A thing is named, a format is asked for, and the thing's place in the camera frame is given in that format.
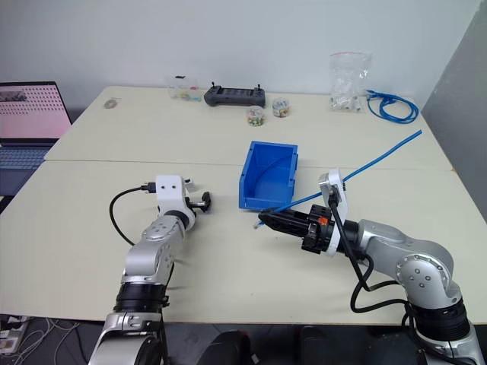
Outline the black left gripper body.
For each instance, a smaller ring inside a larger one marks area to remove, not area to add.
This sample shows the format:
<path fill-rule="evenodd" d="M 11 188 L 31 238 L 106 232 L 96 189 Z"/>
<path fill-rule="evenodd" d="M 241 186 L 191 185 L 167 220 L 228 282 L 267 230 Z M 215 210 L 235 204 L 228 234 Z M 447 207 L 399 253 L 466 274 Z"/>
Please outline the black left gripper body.
<path fill-rule="evenodd" d="M 190 191 L 189 190 L 185 190 L 186 192 L 186 197 L 185 197 L 185 202 L 186 202 L 186 206 L 188 207 L 188 209 L 190 210 L 193 210 L 193 209 L 203 209 L 203 201 L 192 201 L 190 199 Z"/>

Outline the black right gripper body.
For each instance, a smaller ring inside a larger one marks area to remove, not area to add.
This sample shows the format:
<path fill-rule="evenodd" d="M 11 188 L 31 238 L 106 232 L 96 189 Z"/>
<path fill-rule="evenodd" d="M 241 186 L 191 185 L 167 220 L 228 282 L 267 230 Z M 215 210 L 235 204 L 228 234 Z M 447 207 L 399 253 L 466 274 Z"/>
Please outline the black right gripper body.
<path fill-rule="evenodd" d="M 301 248 L 315 254 L 327 251 L 334 226 L 335 222 L 330 208 L 312 205 L 307 216 L 307 232 L 302 239 Z"/>

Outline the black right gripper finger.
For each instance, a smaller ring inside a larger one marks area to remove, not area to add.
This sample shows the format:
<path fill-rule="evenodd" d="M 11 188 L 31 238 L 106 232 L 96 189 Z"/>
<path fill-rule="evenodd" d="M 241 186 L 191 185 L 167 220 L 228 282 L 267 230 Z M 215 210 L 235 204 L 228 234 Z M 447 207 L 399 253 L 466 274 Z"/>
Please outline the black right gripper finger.
<path fill-rule="evenodd" d="M 309 223 L 306 221 L 293 221 L 293 220 L 261 220 L 264 225 L 272 230 L 285 233 L 291 236 L 304 238 L 308 234 Z"/>
<path fill-rule="evenodd" d="M 291 209 L 283 211 L 267 209 L 261 211 L 258 218 L 267 226 L 298 226 L 308 222 L 308 214 Z"/>

